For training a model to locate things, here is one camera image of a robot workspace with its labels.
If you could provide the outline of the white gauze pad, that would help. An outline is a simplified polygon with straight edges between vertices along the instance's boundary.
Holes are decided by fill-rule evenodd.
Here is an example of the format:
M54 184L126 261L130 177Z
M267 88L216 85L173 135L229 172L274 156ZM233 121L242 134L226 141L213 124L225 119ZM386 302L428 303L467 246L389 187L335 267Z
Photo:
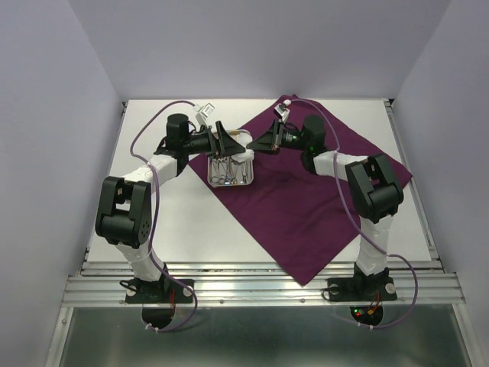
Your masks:
M232 158L237 162L243 162L254 159L254 151L248 148L248 145L252 143L253 138L248 132L239 132L235 140L244 148L244 152L233 154Z

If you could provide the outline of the stainless steel instrument tray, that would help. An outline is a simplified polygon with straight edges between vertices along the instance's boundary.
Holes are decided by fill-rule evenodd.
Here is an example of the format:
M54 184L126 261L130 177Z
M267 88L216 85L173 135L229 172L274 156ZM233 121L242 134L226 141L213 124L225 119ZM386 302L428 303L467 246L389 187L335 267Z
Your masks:
M245 153L230 157L208 156L207 181L213 187L241 187L254 179L254 152L246 148Z

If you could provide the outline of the thin steel tweezers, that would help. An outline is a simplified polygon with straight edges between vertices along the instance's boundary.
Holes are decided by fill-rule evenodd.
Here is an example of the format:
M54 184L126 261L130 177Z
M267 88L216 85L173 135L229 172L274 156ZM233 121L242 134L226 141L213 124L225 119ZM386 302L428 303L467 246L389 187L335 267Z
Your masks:
M243 161L239 164L239 171L240 171L242 183L248 182L248 168L249 168L249 163L247 161Z

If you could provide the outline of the straight steel scissors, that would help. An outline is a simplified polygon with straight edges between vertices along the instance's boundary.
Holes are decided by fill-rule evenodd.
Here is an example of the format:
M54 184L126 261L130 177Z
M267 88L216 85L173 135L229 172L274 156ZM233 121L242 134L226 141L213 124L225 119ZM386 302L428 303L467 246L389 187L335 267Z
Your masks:
M212 177L211 182L215 185L221 185L226 179L226 168L221 160L212 161Z

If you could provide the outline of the long steel forceps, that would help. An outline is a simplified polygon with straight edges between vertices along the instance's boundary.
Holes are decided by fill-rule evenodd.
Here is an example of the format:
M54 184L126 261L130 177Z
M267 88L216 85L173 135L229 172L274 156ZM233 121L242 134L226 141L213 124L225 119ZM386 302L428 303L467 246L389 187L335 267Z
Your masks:
M222 183L224 185L232 184L235 179L233 165L233 160L230 157L222 159L222 168L224 169Z

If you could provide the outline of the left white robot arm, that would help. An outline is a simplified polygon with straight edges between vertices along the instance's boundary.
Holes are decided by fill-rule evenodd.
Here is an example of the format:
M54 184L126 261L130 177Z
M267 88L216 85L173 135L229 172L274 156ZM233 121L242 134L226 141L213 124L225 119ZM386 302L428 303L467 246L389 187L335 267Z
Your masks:
M226 158L245 151L221 122L214 128L202 126L193 131L187 115L171 114L166 135L151 159L123 177L103 180L95 230L131 266L133 278L120 283L126 290L127 303L166 303L185 288L183 282L171 278L166 264L153 250L160 187L178 177L194 154Z

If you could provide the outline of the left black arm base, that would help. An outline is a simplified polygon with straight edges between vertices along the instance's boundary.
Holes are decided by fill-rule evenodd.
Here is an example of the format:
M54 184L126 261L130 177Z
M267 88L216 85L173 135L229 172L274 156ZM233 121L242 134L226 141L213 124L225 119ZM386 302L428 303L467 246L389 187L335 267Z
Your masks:
M191 304L193 296L184 286L164 275L158 281L142 281L139 278L121 280L127 304Z

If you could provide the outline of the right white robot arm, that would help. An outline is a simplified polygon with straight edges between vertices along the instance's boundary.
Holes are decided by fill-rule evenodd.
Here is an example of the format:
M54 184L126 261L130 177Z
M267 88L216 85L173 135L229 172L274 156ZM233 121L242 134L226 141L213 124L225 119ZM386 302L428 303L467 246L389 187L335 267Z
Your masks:
M354 274L350 278L331 278L324 290L331 301L369 300L387 294L394 297L395 287L389 276L387 250L393 217L403 202L403 189L385 154L353 156L330 151L325 146L325 119L318 115L305 118L300 129L292 129L282 119L248 144L248 148L266 154L280 149L300 151L303 167L311 174L332 177L336 184L347 183L358 220L352 225L361 237Z

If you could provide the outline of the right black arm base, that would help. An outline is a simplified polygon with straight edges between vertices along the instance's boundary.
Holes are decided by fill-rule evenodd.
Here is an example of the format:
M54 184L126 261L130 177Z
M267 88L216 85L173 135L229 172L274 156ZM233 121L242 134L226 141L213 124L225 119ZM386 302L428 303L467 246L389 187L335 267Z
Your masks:
M395 301L397 292L389 270L366 275L355 265L350 278L329 278L322 298L331 302Z

